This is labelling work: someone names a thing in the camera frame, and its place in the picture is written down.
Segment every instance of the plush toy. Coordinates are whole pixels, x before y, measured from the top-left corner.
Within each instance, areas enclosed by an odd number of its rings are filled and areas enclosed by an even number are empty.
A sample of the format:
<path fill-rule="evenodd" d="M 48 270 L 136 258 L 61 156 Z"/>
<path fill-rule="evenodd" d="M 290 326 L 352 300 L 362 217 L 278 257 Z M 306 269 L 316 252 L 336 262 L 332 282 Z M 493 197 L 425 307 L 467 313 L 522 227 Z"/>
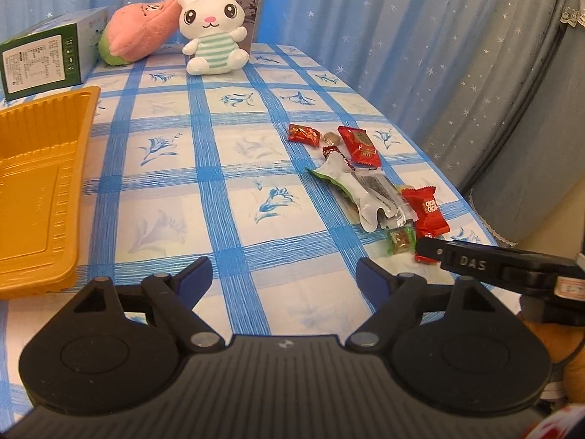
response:
<path fill-rule="evenodd" d="M 555 402 L 566 397 L 569 403 L 585 403 L 585 328 L 528 321 L 524 324 L 544 344 L 554 365 L 551 388 L 547 387 L 548 397 L 543 394 L 543 399 Z"/>
<path fill-rule="evenodd" d="M 99 54 L 111 66 L 138 61 L 178 29 L 181 6 L 177 0 L 133 3 L 115 11 L 99 41 Z"/>
<path fill-rule="evenodd" d="M 193 56 L 189 74 L 222 74 L 239 69 L 250 55 L 236 44 L 248 31 L 242 26 L 244 10 L 236 0 L 178 0 L 181 34 L 190 41 L 182 52 Z"/>

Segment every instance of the lace trim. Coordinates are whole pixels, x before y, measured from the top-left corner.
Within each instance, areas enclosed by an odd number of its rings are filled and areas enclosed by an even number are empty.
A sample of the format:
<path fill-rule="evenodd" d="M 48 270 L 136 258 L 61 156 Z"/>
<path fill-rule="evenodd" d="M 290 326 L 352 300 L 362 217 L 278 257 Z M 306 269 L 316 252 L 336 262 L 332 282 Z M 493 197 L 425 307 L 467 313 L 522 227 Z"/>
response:
<path fill-rule="evenodd" d="M 484 224 L 484 226 L 487 228 L 487 230 L 490 232 L 490 234 L 495 237 L 497 240 L 502 241 L 502 243 L 508 244 L 508 246 L 510 247 L 514 247 L 516 244 L 518 244 L 517 242 L 512 242 L 512 241 L 508 241 L 505 237 L 500 236 L 493 227 L 491 227 L 489 225 L 489 223 L 484 220 L 482 218 L 482 215 L 479 214 L 478 210 L 476 209 L 475 205 L 473 204 L 473 188 L 472 190 L 469 192 L 469 205 L 472 207 L 473 211 L 475 211 L 475 214 L 478 215 L 478 218 L 482 221 L 482 223 Z"/>
<path fill-rule="evenodd" d="M 567 23 L 573 28 L 577 25 L 585 27 L 585 0 L 567 0 L 561 15 L 561 23 Z"/>

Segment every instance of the candy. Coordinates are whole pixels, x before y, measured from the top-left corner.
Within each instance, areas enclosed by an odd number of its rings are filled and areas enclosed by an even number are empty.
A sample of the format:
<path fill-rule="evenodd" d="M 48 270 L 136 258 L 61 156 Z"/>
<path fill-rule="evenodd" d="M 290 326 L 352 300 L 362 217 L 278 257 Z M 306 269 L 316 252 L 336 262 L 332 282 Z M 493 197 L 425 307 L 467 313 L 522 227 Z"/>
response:
<path fill-rule="evenodd" d="M 382 165 L 380 156 L 365 130 L 362 128 L 344 127 L 343 125 L 340 125 L 337 128 L 337 131 L 345 142 L 345 145 L 352 156 L 352 161 L 363 163 L 365 165 L 372 165 L 373 167 L 379 167 Z"/>
<path fill-rule="evenodd" d="M 339 150 L 339 148 L 336 145 L 329 145 L 328 147 L 323 147 L 323 156 L 325 157 L 325 159 L 329 158 L 329 155 L 333 151 L 336 152 L 336 153 L 339 153 L 343 157 L 343 159 L 345 160 L 345 162 L 347 163 L 347 166 L 349 168 L 351 168 L 353 171 L 356 170 L 353 167 L 353 165 L 349 162 L 349 160 L 347 158 L 345 158 L 345 156 L 343 155 L 343 153 L 341 153 L 341 151 Z"/>
<path fill-rule="evenodd" d="M 424 236 L 421 236 L 420 233 L 417 232 L 416 240 L 418 241 L 421 237 L 433 237 L 433 236 L 431 236 L 430 234 L 425 234 Z M 414 253 L 414 260 L 417 262 L 427 262 L 429 264 L 437 264 L 439 262 L 435 259 L 426 258 L 425 256 L 420 256 L 416 252 Z"/>
<path fill-rule="evenodd" d="M 402 190 L 400 193 L 418 215 L 415 226 L 418 236 L 437 237 L 450 231 L 449 225 L 435 201 L 435 187 Z"/>
<path fill-rule="evenodd" d="M 339 145 L 341 143 L 341 137 L 335 132 L 327 132 L 323 135 L 323 142 L 327 146 Z"/>
<path fill-rule="evenodd" d="M 290 142 L 306 143 L 307 145 L 318 147 L 321 140 L 321 134 L 311 127 L 289 124 L 288 139 Z"/>
<path fill-rule="evenodd" d="M 397 229 L 386 229 L 388 237 L 388 254 L 400 254 L 414 251 L 416 235 L 411 224 L 406 224 Z"/>
<path fill-rule="evenodd" d="M 373 233 L 378 228 L 378 211 L 381 211 L 380 216 L 383 213 L 387 218 L 392 218 L 396 214 L 396 207 L 386 205 L 375 194 L 360 185 L 353 171 L 347 167 L 343 155 L 334 150 L 321 167 L 309 171 L 344 191 L 358 207 L 360 223 L 366 232 Z"/>
<path fill-rule="evenodd" d="M 372 168 L 360 168 L 355 171 L 355 176 L 362 186 L 376 194 L 386 203 L 392 202 L 396 208 L 396 216 L 387 221 L 387 225 L 380 222 L 382 228 L 399 228 L 404 226 L 407 220 L 416 221 L 418 216 L 402 196 L 396 191 L 390 180 L 381 170 Z"/>

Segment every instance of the white sticker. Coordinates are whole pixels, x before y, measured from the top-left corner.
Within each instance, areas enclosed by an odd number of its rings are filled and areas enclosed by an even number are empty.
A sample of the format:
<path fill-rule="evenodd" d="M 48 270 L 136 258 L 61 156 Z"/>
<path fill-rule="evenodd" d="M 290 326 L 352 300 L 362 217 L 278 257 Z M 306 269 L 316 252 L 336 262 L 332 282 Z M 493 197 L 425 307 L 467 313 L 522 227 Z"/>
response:
<path fill-rule="evenodd" d="M 572 277 L 557 277 L 555 296 L 563 299 L 585 301 L 585 279 Z"/>
<path fill-rule="evenodd" d="M 65 79 L 60 34 L 8 49 L 2 58 L 9 94 Z"/>

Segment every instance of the white plush bunny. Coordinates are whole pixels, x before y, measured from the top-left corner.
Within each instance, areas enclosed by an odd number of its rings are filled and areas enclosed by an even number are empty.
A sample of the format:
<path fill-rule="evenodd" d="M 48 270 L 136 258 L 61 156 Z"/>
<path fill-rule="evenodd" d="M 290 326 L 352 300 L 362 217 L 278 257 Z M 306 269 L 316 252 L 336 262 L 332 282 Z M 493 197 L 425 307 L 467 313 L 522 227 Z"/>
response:
<path fill-rule="evenodd" d="M 186 65 L 189 74 L 223 74 L 239 69 L 250 55 L 238 48 L 248 34 L 244 10 L 236 0 L 178 0 L 181 34 L 189 41 L 183 54 L 193 55 Z"/>

